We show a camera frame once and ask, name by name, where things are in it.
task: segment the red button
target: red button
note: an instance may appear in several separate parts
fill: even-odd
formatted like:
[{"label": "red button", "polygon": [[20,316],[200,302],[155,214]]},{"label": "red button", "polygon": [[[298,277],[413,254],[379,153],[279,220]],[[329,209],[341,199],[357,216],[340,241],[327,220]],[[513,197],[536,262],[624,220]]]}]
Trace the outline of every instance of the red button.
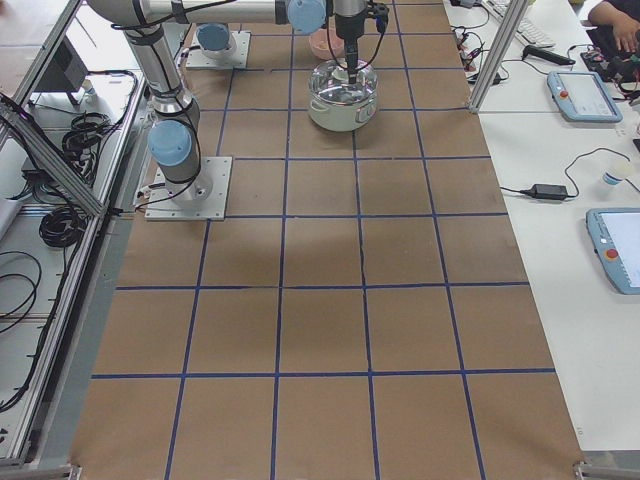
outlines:
[{"label": "red button", "polygon": [[604,256],[607,258],[607,260],[615,260],[616,258],[618,258],[618,255],[618,251],[615,248],[610,248],[609,250],[604,252]]}]

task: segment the cooking pot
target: cooking pot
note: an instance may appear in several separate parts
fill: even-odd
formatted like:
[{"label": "cooking pot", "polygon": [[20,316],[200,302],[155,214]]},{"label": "cooking pot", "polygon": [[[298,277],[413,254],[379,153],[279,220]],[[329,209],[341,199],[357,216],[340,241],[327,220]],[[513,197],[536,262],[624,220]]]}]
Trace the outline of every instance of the cooking pot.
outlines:
[{"label": "cooking pot", "polygon": [[309,116],[327,130],[348,132],[366,124],[378,108],[378,76],[371,65],[358,62],[356,83],[335,60],[321,63],[309,79]]}]

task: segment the keyboard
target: keyboard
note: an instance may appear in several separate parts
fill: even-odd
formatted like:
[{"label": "keyboard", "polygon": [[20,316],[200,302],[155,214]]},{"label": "keyboard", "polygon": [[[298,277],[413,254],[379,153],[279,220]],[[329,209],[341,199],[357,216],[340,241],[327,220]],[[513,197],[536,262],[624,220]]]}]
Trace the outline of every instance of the keyboard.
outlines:
[{"label": "keyboard", "polygon": [[[482,4],[498,20],[504,17],[510,0],[482,0]],[[531,20],[523,18],[516,30],[515,37],[524,45],[534,45],[540,48],[551,48],[556,42],[545,32],[540,30]]]}]

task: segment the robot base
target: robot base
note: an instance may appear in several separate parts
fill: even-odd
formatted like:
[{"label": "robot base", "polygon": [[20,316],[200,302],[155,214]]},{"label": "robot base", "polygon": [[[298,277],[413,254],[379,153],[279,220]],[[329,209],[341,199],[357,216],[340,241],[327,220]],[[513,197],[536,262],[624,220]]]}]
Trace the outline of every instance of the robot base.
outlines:
[{"label": "robot base", "polygon": [[[194,202],[193,208],[185,208],[173,200],[165,200],[147,207],[147,220],[224,220],[231,178],[231,157],[202,157],[200,175],[207,175],[213,182],[213,189],[203,201]],[[155,183],[164,182],[164,175],[158,169]],[[163,200],[169,196],[165,189],[153,190],[150,202]]]},{"label": "robot base", "polygon": [[[210,58],[202,53],[202,50],[191,50],[187,58],[187,68],[192,70],[232,70],[234,68],[247,68],[249,56],[249,42],[251,32],[231,32],[236,42],[236,50],[231,55],[221,55],[219,58]],[[200,46],[198,39],[193,38],[191,46]]]}]

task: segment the pot lid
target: pot lid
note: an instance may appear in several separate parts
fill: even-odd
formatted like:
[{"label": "pot lid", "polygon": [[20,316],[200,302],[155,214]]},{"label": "pot lid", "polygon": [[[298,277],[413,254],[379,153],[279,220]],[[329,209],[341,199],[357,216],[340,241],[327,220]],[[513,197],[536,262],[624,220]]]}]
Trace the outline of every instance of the pot lid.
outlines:
[{"label": "pot lid", "polygon": [[339,105],[366,100],[376,92],[378,76],[371,65],[365,65],[364,61],[358,61],[362,70],[358,72],[356,83],[350,85],[347,71],[335,60],[321,63],[311,74],[309,91],[325,102]]}]

